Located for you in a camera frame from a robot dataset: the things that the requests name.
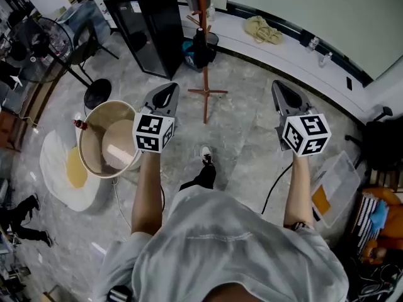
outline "black cable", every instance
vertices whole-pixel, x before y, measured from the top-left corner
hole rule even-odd
[[[269,201],[269,197],[270,197],[271,192],[273,191],[274,187],[276,186],[276,184],[277,184],[277,182],[280,180],[280,178],[281,178],[282,176],[284,176],[284,173],[286,173],[286,172],[289,170],[289,168],[291,168],[291,166],[292,166],[292,162],[291,162],[291,164],[278,176],[277,180],[276,180],[275,183],[272,185],[272,187],[271,187],[271,189],[270,189],[270,191],[269,191],[269,194],[267,195],[266,202],[264,203],[263,210],[262,210],[262,215],[263,215],[263,213],[264,213],[264,211],[265,211],[265,209],[266,209],[267,202]]]
[[[159,185],[159,186],[161,187],[161,191],[162,191],[162,211],[164,211],[164,209],[165,209],[165,193],[164,193],[162,186],[161,185]]]

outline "transparent plastic box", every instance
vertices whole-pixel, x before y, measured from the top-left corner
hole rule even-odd
[[[323,186],[330,208],[321,214],[315,203],[312,203],[312,206],[326,227],[332,227],[346,209],[360,182],[361,179],[345,151],[324,162],[312,180],[311,189],[314,195],[319,187]]]

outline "black pants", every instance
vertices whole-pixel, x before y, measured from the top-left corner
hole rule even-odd
[[[34,196],[29,196],[24,201],[20,202],[16,208],[9,210],[7,214],[9,216],[11,229],[18,237],[21,239],[43,240],[46,242],[47,235],[45,232],[21,226],[26,214],[35,207],[36,202]]]
[[[18,76],[20,69],[16,68],[5,61],[0,62],[0,81],[5,82],[11,89],[14,89],[15,81],[10,77]]]
[[[194,178],[193,181],[183,184],[179,189],[179,191],[192,187],[196,184],[204,188],[213,189],[214,180],[215,180],[215,167],[212,164],[207,164],[200,171],[199,175]]]

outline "blue object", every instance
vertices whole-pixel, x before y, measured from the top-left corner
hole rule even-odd
[[[375,211],[370,216],[372,227],[371,234],[375,234],[379,229],[383,229],[386,223],[386,217],[388,216],[389,208],[386,205],[386,202],[380,200],[378,206],[375,208]]]

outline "black cabinet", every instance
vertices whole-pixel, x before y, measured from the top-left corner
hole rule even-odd
[[[177,0],[105,0],[143,72],[172,79],[184,40]]]

